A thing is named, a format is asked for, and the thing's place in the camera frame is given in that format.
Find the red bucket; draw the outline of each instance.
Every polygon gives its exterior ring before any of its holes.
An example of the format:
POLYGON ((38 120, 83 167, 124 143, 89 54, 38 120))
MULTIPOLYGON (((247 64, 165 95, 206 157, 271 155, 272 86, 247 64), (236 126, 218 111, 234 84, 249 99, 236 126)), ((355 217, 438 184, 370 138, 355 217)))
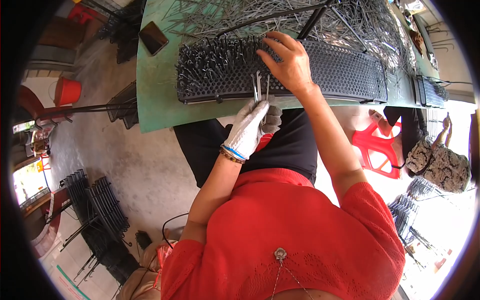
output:
POLYGON ((82 84, 76 80, 70 80, 60 77, 55 87, 55 103, 56 107, 72 104, 78 101, 82 92, 82 84))

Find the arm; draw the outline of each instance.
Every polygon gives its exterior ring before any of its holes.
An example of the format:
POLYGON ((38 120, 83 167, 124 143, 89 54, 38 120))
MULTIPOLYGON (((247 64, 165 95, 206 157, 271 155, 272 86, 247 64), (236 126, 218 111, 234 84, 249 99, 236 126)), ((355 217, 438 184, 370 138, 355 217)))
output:
POLYGON ((447 147, 450 144, 450 139, 452 138, 452 127, 453 127, 453 125, 450 122, 450 129, 448 130, 447 140, 445 141, 445 146, 447 146, 447 147))
POLYGON ((229 200, 240 169, 241 164, 223 155, 218 156, 210 175, 192 203, 180 240, 196 240, 205 244, 208 220, 217 208, 229 200))
POLYGON ((441 144, 444 142, 445 133, 447 131, 448 131, 448 134, 447 134, 447 140, 445 142, 445 146, 448 147, 448 144, 450 144, 450 139, 452 138, 452 127, 451 127, 450 117, 448 116, 448 114, 447 114, 447 117, 444 119, 444 129, 442 130, 442 132, 440 132, 437 135, 437 138, 432 144, 432 150, 435 149, 435 147, 438 144, 441 144))
POLYGON ((341 201, 353 184, 367 181, 360 162, 319 86, 312 81, 305 48, 299 41, 280 32, 267 33, 267 37, 281 42, 264 39, 283 61, 277 63, 262 50, 257 53, 276 79, 290 90, 305 108, 312 123, 318 152, 332 178, 337 198, 341 201))
MULTIPOLYGON (((267 100, 256 105, 251 99, 238 112, 228 138, 221 145, 226 154, 218 156, 205 184, 195 197, 180 240, 196 240, 205 245, 208 220, 217 208, 230 199, 240 173, 242 165, 231 159, 245 162, 250 158, 262 136, 260 122, 268 109, 267 100)), ((270 117, 263 129, 274 133, 280 129, 275 125, 278 124, 280 116, 268 114, 270 117)))

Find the green stripe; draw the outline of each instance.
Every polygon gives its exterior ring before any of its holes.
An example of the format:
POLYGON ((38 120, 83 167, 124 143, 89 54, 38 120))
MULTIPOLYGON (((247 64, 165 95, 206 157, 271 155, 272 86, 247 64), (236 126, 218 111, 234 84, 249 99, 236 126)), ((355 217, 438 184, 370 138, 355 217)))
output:
POLYGON ((57 265, 57 269, 63 274, 63 276, 68 280, 68 282, 70 282, 70 284, 80 293, 82 294, 82 296, 84 296, 87 300, 90 300, 90 298, 87 297, 87 295, 85 295, 82 291, 80 291, 77 286, 75 284, 73 284, 73 282, 70 280, 70 278, 68 278, 67 274, 65 274, 65 272, 60 268, 59 265, 57 265))

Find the hand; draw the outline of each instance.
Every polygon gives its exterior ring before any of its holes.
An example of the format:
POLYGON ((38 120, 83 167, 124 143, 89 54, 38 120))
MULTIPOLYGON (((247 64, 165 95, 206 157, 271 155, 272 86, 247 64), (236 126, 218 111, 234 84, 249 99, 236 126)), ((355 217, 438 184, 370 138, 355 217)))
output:
POLYGON ((264 42, 282 59, 276 62, 270 54, 257 50, 273 76, 293 95, 308 92, 316 86, 310 74, 310 62, 303 45, 290 36, 278 31, 268 32, 264 42))
POLYGON ((450 116, 447 113, 447 116, 444 119, 444 130, 447 130, 450 124, 451 124, 450 116))
POLYGON ((270 106, 262 95, 262 101, 255 107, 254 99, 250 101, 238 112, 235 122, 228 138, 222 147, 233 157, 247 160, 255 151, 264 133, 275 133, 280 128, 281 110, 275 106, 270 106), (266 124, 260 130, 260 122, 266 116, 266 124))

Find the black pants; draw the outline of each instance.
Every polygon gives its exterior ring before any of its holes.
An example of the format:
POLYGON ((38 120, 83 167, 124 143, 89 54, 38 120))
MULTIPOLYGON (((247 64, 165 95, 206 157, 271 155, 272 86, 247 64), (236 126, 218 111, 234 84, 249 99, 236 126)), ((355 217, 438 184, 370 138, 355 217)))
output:
MULTIPOLYGON (((314 184, 318 149, 305 110, 285 109, 281 119, 280 130, 265 148, 250 156, 240 173, 265 168, 286 168, 300 173, 314 184)), ((224 128, 217 119, 175 126, 173 129, 197 186, 201 188, 218 157, 220 145, 228 137, 229 129, 224 128)))
POLYGON ((407 159, 408 153, 412 151, 415 144, 422 136, 428 135, 427 124, 421 109, 387 106, 384 114, 390 126, 395 126, 398 119, 402 117, 402 153, 403 158, 407 159))

